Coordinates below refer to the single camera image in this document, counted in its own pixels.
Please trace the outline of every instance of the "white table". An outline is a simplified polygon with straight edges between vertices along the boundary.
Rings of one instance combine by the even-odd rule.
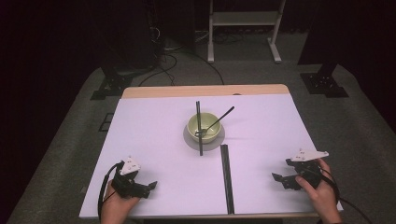
[[[185,130],[196,101],[201,112],[216,115],[235,106],[221,121],[222,135],[204,147],[202,157]],[[227,214],[220,144],[229,147],[232,216]],[[284,85],[128,88],[117,106],[80,217],[97,217],[104,175],[128,156],[142,166],[137,183],[158,181],[130,217],[315,216],[305,192],[283,189],[271,175],[295,175],[285,159],[300,148],[316,150]]]

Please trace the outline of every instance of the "black chopstick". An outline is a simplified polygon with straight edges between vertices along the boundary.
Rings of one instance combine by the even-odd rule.
[[[221,161],[223,165],[225,197],[227,202],[228,214],[235,214],[233,208],[233,185],[231,181],[230,157],[228,155],[228,146],[221,145]]]
[[[197,122],[198,122],[198,139],[199,139],[199,155],[203,156],[203,146],[202,146],[202,129],[201,129],[201,108],[199,101],[196,102],[197,106]]]

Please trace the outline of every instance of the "hand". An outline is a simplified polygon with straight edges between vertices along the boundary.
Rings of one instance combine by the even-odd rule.
[[[329,165],[323,159],[317,159],[319,166],[322,170],[330,172]],[[323,175],[332,179],[327,173],[322,172]],[[342,219],[338,212],[334,191],[332,187],[325,181],[320,181],[318,187],[314,189],[305,179],[296,176],[297,183],[305,189],[308,193],[311,203],[314,205],[315,210],[318,212],[323,223],[341,223]]]
[[[105,202],[102,207],[102,224],[121,224],[125,221],[131,209],[140,201],[140,198],[123,199],[111,186],[111,180],[107,183]]]

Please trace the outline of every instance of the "cable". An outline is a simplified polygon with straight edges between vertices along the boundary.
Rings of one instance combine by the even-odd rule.
[[[157,75],[159,75],[159,74],[161,74],[161,73],[164,73],[164,72],[166,73],[167,71],[171,70],[172,68],[174,68],[174,67],[177,65],[177,58],[176,58],[176,57],[174,57],[174,56],[172,56],[172,55],[169,55],[169,54],[164,54],[164,56],[165,56],[165,57],[166,57],[166,56],[170,56],[171,58],[175,59],[175,63],[174,63],[171,67],[169,67],[169,68],[167,68],[167,69],[163,69],[161,66],[159,66],[159,67],[162,69],[162,71],[161,71],[161,72],[154,73],[154,74],[152,74],[152,75],[146,77],[145,79],[143,79],[143,81],[141,81],[141,82],[139,83],[138,87],[141,87],[141,86],[143,85],[143,83],[145,83],[145,82],[146,82],[147,80],[149,80],[150,78],[152,78],[152,77],[154,77],[154,76],[157,76]],[[168,75],[169,78],[171,79],[171,85],[172,85],[172,84],[175,85],[175,83],[173,82],[175,78],[174,78],[172,75],[170,75],[169,73],[166,74],[166,75]]]
[[[234,35],[229,35],[229,34],[218,34],[218,35],[214,36],[215,38],[214,38],[213,42],[216,44],[219,44],[219,45],[231,45],[231,44],[234,44],[236,42],[239,42],[239,41],[242,41],[245,39],[242,34],[239,34],[239,35],[241,36],[240,38],[237,38]]]
[[[105,203],[111,196],[113,196],[113,194],[114,194],[115,192],[116,192],[116,191],[114,191],[114,192],[112,192],[110,195],[108,195],[108,197],[105,198],[105,199],[103,200],[103,203]]]
[[[165,49],[163,49],[163,50],[165,50],[165,51],[172,51],[172,50],[177,50],[177,49],[182,49],[182,48],[183,48],[183,46],[178,46],[178,47],[175,47],[175,48],[172,48],[172,49],[165,48]]]
[[[188,52],[188,51],[173,52],[173,53],[188,53],[188,54],[191,54],[191,55],[193,55],[193,56],[195,56],[195,57],[201,59],[202,61],[204,61],[205,63],[207,63],[209,66],[211,66],[211,67],[213,68],[213,70],[216,71],[216,73],[219,75],[219,78],[220,78],[220,80],[221,80],[221,84],[222,84],[222,85],[225,85],[225,84],[224,84],[224,80],[223,80],[223,78],[222,78],[221,73],[219,72],[219,70],[218,70],[215,66],[213,66],[211,63],[209,63],[207,60],[205,60],[205,59],[203,59],[201,56],[199,56],[198,54],[193,53],[193,52]]]
[[[116,167],[118,167],[118,166],[120,166],[120,165],[123,165],[123,163],[122,163],[122,162],[119,162],[119,163],[113,165],[113,166],[110,168],[110,170],[108,170],[107,174],[105,175],[105,178],[103,179],[102,187],[101,187],[101,189],[100,189],[99,198],[98,198],[98,216],[99,216],[99,220],[101,219],[101,216],[102,216],[102,207],[103,207],[103,203],[104,203],[103,197],[104,197],[104,195],[105,195],[105,189],[106,189],[106,185],[107,185],[108,178],[109,178],[111,172],[114,170],[114,168],[116,168]]]
[[[155,37],[155,40],[152,40],[152,39],[151,39],[151,41],[153,41],[154,43],[158,43],[158,39],[159,39],[160,36],[161,36],[160,30],[159,30],[157,27],[150,27],[149,29],[150,29],[150,30],[156,30],[156,31],[158,32],[158,35],[157,35],[157,37]]]
[[[315,172],[312,172],[312,171],[310,171],[310,170],[307,170],[307,169],[305,169],[305,170],[311,172],[312,174],[319,175],[319,174],[317,174],[317,173],[315,173]],[[358,206],[356,206],[355,204],[353,204],[353,203],[347,201],[346,199],[340,197],[340,191],[339,191],[339,189],[338,189],[338,187],[337,187],[337,184],[336,184],[336,182],[335,182],[335,178],[332,176],[332,174],[330,174],[330,172],[328,172],[327,170],[323,170],[323,169],[321,169],[321,170],[322,170],[323,172],[325,172],[326,174],[328,174],[328,175],[332,178],[332,181],[331,181],[330,178],[324,176],[323,174],[320,174],[320,175],[319,175],[319,176],[322,178],[322,180],[326,181],[326,182],[332,187],[332,189],[334,190],[335,197],[337,198],[336,201],[338,202],[338,200],[339,200],[339,201],[341,201],[341,202],[343,202],[343,203],[347,203],[349,206],[351,206],[352,208],[354,208],[359,214],[361,214],[361,216],[362,216],[368,223],[372,224],[373,222],[370,220],[370,218],[368,218],[368,217],[358,208]]]
[[[207,38],[209,36],[209,32],[208,31],[201,31],[201,32],[195,32],[195,33],[205,33],[204,35],[198,37],[195,39],[195,43],[200,42],[201,40]]]

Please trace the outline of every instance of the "floor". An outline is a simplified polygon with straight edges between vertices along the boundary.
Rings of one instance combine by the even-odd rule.
[[[135,77],[131,86],[221,85],[222,82],[227,85],[285,84],[317,150],[331,154],[326,162],[332,167],[341,196],[356,204],[373,223],[396,220],[396,135],[361,91],[356,78],[337,66],[332,75],[348,97],[309,94],[300,74],[317,72],[319,65],[297,64],[306,34],[278,35],[276,44],[281,64],[273,62],[265,36],[236,38],[239,37],[240,41],[215,45],[215,62],[210,65],[201,59],[206,54],[205,44],[197,44],[196,51],[201,58],[183,53],[186,49],[167,51],[177,59],[169,75],[160,73],[150,77],[161,71],[157,68]],[[168,47],[177,47],[177,43]],[[162,56],[163,69],[174,65],[173,57]],[[106,114],[115,111],[120,99],[108,96],[105,100],[91,100],[104,77],[100,68],[92,71],[8,223],[98,222],[97,219],[80,219],[78,214],[106,140],[106,132],[99,132],[99,127]],[[366,223],[353,208],[347,204],[343,206],[342,216],[346,223]],[[281,220],[284,224],[317,221],[317,217]],[[143,222],[153,223],[153,220],[127,221]],[[281,222],[251,219],[240,223]],[[168,220],[167,223],[179,222]],[[194,223],[224,223],[224,220],[194,220]]]

